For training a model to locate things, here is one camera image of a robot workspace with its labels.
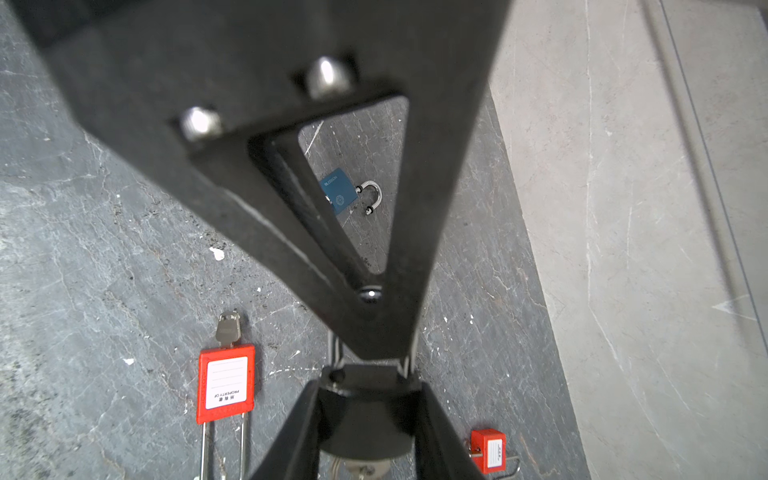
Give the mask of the red padlock long shackle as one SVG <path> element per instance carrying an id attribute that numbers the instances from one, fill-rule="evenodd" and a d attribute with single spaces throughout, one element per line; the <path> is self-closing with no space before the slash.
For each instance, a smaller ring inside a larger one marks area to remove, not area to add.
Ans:
<path id="1" fill-rule="evenodd" d="M 211 475 L 213 423 L 238 415 L 241 418 L 240 473 L 247 474 L 246 424 L 254 408 L 255 356 L 254 345 L 242 341 L 242 318 L 233 309 L 218 317 L 215 339 L 217 348 L 200 352 L 198 357 L 198 387 L 196 422 L 202 428 L 201 479 Z"/>

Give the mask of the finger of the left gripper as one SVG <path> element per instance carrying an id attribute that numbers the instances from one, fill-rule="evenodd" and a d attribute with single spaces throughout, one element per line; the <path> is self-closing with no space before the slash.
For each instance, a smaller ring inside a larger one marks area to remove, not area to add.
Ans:
<path id="1" fill-rule="evenodd" d="M 287 154 L 291 196 L 345 277 L 324 322 L 360 358 L 411 349 L 419 311 L 503 26 L 506 1 L 296 1 L 287 24 L 311 122 L 389 96 L 408 102 L 387 263 L 368 273 L 305 156 Z"/>
<path id="2" fill-rule="evenodd" d="M 338 28 L 304 1 L 14 1 L 73 117 L 277 275 L 355 353 L 371 273 L 298 136 Z"/>

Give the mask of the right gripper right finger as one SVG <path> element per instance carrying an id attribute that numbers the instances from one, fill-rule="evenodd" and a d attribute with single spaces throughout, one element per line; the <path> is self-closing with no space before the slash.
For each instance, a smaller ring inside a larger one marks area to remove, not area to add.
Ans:
<path id="1" fill-rule="evenodd" d="M 426 382 L 421 385 L 414 438 L 417 479 L 484 479 Z"/>

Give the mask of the black padlock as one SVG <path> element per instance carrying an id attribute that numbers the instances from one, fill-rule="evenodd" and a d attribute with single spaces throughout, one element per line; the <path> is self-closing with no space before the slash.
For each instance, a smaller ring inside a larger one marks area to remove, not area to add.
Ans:
<path id="1" fill-rule="evenodd" d="M 328 336 L 329 364 L 319 379 L 322 451 L 349 460 L 404 456 L 414 442 L 422 382 L 393 365 L 348 363 L 340 338 Z"/>

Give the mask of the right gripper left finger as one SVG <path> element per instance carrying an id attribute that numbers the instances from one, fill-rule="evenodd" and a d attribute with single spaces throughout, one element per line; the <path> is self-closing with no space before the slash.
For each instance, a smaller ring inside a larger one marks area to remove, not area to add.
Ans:
<path id="1" fill-rule="evenodd" d="M 319 470 L 319 381 L 308 382 L 251 480 L 315 480 Z"/>

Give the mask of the silver key with ring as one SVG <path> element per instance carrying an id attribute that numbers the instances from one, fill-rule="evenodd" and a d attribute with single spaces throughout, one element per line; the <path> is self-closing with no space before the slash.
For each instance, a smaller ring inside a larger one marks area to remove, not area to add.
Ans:
<path id="1" fill-rule="evenodd" d="M 386 476 L 392 466 L 392 461 L 376 460 L 362 461 L 333 457 L 331 460 L 329 475 L 332 480 L 338 480 L 342 470 L 346 470 L 352 479 L 379 480 Z"/>

